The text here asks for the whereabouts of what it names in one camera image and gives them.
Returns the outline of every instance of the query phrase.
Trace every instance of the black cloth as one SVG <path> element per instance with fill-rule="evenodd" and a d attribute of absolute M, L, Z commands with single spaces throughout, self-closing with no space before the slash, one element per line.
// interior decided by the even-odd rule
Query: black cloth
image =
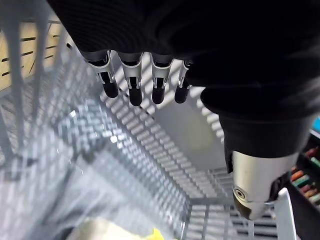
<path fill-rule="evenodd" d="M 201 99 L 220 115 L 227 152 L 302 149 L 320 112 L 319 0 L 48 2 L 82 53 L 191 60 L 187 80 L 206 87 Z"/>

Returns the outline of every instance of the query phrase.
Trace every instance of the black fingertip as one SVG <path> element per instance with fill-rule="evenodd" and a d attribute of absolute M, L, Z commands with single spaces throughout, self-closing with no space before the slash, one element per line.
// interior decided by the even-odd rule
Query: black fingertip
<path fill-rule="evenodd" d="M 116 82 L 106 82 L 103 85 L 103 89 L 105 94 L 109 97 L 114 99 L 119 94 L 118 85 Z"/>
<path fill-rule="evenodd" d="M 175 94 L 174 94 L 174 100 L 178 104 L 183 104 L 188 97 L 189 89 L 184 87 L 176 86 Z"/>
<path fill-rule="evenodd" d="M 160 104 L 165 99 L 165 89 L 164 88 L 153 88 L 152 89 L 152 101 L 155 104 Z"/>
<path fill-rule="evenodd" d="M 133 106 L 139 106 L 142 103 L 141 89 L 132 88 L 129 89 L 129 99 Z"/>

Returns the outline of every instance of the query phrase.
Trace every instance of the robotic finger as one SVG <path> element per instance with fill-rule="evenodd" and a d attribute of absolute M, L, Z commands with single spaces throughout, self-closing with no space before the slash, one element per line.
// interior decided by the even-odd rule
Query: robotic finger
<path fill-rule="evenodd" d="M 105 94 L 109 98 L 118 96 L 118 85 L 115 79 L 115 71 L 111 62 L 110 51 L 107 51 L 103 59 L 98 61 L 88 61 L 89 65 L 94 68 L 100 81 L 102 82 Z"/>
<path fill-rule="evenodd" d="M 129 88 L 129 99 L 133 106 L 139 106 L 142 102 L 141 69 L 142 52 L 122 53 L 118 52 L 121 60 L 124 78 Z"/>
<path fill-rule="evenodd" d="M 165 98 L 165 88 L 168 81 L 173 58 L 170 55 L 159 55 L 152 53 L 152 101 L 160 104 Z"/>
<path fill-rule="evenodd" d="M 188 61 L 183 61 L 179 72 L 179 81 L 176 86 L 174 100 L 178 104 L 182 104 L 187 100 L 191 84 L 188 83 L 186 79 L 186 73 L 189 70 L 190 63 Z"/>

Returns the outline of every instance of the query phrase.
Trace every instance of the wooden surface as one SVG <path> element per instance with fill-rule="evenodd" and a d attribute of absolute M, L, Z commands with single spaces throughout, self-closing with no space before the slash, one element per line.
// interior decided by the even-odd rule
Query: wooden surface
<path fill-rule="evenodd" d="M 61 25 L 48 24 L 48 35 L 44 53 L 44 68 L 52 66 L 55 59 L 56 46 L 59 40 Z M 28 22 L 20 25 L 20 52 L 21 74 L 23 78 L 35 73 L 35 59 L 37 47 L 37 27 L 35 23 Z M 10 59 L 8 44 L 3 32 L 0 32 L 0 91 L 11 85 Z"/>

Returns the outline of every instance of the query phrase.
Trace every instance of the robotic hand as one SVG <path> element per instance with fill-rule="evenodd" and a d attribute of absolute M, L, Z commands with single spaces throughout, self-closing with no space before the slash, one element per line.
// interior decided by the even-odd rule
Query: robotic hand
<path fill-rule="evenodd" d="M 175 100 L 205 87 L 201 100 L 219 115 L 238 210 L 254 220 L 276 201 L 320 112 L 316 1 L 48 2 L 110 97 L 118 90 L 110 92 L 117 85 L 107 50 L 118 52 L 135 106 L 142 52 L 152 53 L 156 104 L 172 58 L 183 60 Z"/>

